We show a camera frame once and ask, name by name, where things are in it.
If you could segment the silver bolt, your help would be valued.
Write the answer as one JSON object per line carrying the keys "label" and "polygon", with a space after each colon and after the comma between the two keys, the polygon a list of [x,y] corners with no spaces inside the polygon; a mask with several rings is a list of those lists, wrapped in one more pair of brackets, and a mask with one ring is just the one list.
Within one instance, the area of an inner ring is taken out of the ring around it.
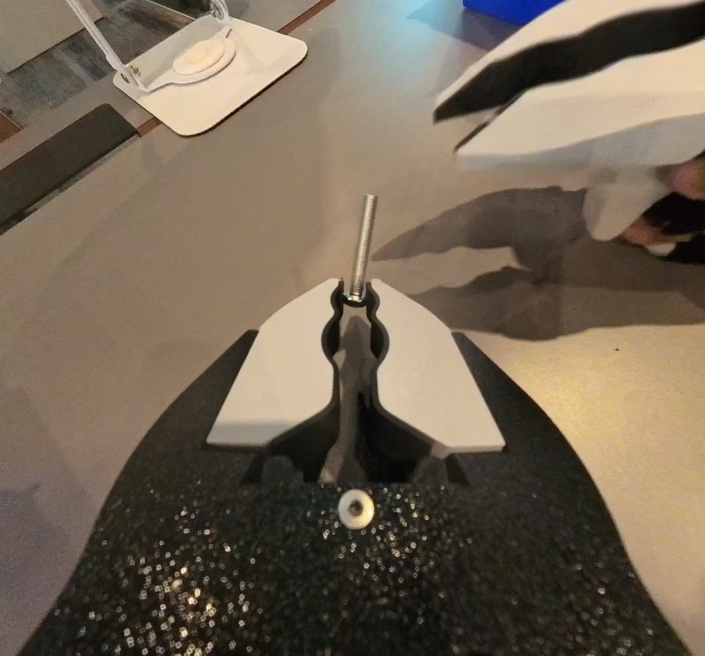
{"label": "silver bolt", "polygon": [[348,288],[343,299],[348,306],[362,307],[366,301],[366,271],[372,246],[378,196],[365,194],[359,218],[357,241]]}

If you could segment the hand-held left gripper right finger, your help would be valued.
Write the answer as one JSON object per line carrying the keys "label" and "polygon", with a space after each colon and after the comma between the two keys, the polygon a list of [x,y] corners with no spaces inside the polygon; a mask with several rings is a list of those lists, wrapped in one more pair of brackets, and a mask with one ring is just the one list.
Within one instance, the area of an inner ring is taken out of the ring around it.
{"label": "hand-held left gripper right finger", "polygon": [[451,330],[382,280],[368,292],[373,444],[390,459],[502,451],[506,440]]}

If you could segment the person's right hand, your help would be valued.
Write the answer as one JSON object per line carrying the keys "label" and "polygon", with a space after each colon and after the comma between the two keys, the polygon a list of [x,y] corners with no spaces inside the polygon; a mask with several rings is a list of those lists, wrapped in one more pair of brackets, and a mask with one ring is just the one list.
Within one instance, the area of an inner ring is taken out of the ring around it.
{"label": "person's right hand", "polygon": [[704,159],[658,170],[667,193],[650,205],[620,238],[658,256],[704,244]]}

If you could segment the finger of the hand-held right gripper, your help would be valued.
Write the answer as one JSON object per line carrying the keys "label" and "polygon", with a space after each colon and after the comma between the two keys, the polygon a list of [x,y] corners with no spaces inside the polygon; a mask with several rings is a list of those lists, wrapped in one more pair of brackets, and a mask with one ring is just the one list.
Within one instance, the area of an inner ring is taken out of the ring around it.
{"label": "finger of the hand-held right gripper", "polygon": [[455,151],[475,172],[528,167],[636,168],[704,153],[704,78],[630,70],[535,88]]}
{"label": "finger of the hand-held right gripper", "polygon": [[704,38],[704,0],[564,0],[509,35],[436,99],[435,123]]}

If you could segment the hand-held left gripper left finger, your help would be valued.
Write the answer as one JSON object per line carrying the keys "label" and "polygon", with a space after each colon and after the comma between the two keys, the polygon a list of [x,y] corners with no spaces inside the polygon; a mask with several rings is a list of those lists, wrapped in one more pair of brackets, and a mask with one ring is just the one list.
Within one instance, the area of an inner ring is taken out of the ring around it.
{"label": "hand-held left gripper left finger", "polygon": [[330,278],[261,325],[207,443],[263,450],[321,421],[339,402],[343,280]]}

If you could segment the white document stand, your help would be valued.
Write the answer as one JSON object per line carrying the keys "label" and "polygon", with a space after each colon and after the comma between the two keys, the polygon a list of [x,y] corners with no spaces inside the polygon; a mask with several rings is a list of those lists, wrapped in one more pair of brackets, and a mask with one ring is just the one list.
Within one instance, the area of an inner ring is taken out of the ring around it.
{"label": "white document stand", "polygon": [[115,70],[113,84],[181,137],[203,134],[300,65],[304,41],[230,16],[225,0],[126,64],[80,0],[65,0]]}

